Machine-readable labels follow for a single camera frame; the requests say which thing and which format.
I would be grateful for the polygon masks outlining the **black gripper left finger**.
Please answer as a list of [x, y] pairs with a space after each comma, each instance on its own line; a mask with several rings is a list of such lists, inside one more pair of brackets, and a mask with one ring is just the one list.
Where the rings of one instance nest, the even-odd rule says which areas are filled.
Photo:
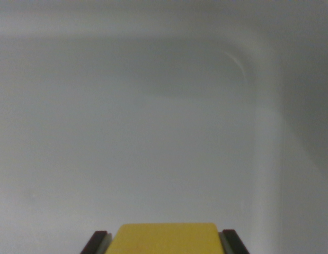
[[95, 231], [80, 254], [105, 253], [112, 242], [112, 234], [107, 231]]

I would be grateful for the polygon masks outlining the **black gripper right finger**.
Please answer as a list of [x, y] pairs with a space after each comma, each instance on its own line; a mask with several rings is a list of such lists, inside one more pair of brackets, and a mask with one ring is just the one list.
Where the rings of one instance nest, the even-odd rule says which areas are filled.
[[234, 229], [222, 230], [219, 232], [219, 238], [225, 254], [250, 254]]

